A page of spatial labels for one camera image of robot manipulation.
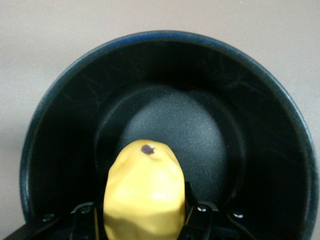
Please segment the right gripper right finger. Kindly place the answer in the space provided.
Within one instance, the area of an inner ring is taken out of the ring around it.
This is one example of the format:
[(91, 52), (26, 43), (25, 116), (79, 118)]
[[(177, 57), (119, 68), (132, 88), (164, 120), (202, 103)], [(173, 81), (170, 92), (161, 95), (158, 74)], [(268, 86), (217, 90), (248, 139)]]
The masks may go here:
[(197, 200), (192, 185), (185, 182), (185, 223), (181, 229), (182, 240), (209, 240), (217, 206), (210, 201)]

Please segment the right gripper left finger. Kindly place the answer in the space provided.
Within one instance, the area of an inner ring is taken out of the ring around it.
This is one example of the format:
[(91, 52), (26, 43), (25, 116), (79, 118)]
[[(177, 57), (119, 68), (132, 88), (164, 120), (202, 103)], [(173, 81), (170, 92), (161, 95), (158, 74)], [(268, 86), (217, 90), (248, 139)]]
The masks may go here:
[(71, 212), (71, 240), (104, 240), (103, 198), (81, 203)]

